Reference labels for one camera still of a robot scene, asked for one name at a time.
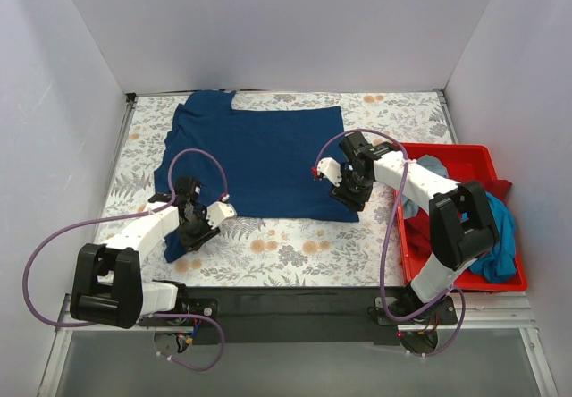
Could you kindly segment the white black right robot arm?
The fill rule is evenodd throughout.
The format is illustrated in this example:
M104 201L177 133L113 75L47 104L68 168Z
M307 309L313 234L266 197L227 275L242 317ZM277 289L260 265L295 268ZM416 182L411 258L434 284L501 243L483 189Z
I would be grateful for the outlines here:
M479 182L445 178L408 157L405 146L391 136L383 143L368 142L366 129L334 136L345 156L342 163L318 153L313 175L332 185L330 195L352 211L361 211L379 182L424 210L430 219L432 253L403 293L382 310L394 323L424 323L434 316L437 303L475 261L500 241L489 199Z

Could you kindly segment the navy blue t shirt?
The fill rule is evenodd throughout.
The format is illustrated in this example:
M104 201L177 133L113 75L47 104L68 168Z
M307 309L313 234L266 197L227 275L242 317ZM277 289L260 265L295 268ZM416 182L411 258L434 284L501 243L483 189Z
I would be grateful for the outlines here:
M238 215L355 223L358 214L331 198L311 168L323 144L343 132L337 106L296 111L237 110L235 95L200 90L177 106L155 190L189 176L208 206L223 190Z

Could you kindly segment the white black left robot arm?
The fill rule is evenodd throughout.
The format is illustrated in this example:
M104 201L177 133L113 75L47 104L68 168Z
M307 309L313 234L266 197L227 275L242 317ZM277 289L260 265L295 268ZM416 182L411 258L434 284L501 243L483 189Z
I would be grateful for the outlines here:
M144 283L141 262L160 241L167 239L170 259L195 251L220 230L207 221L207 207L198 202L201 183L180 177L171 195L156 193L152 209L166 209L141 217L106 243L87 243L79 251L71 292L71 317L89 323L129 329L142 317L159 313L170 325L181 325L190 313L182 298L184 285Z

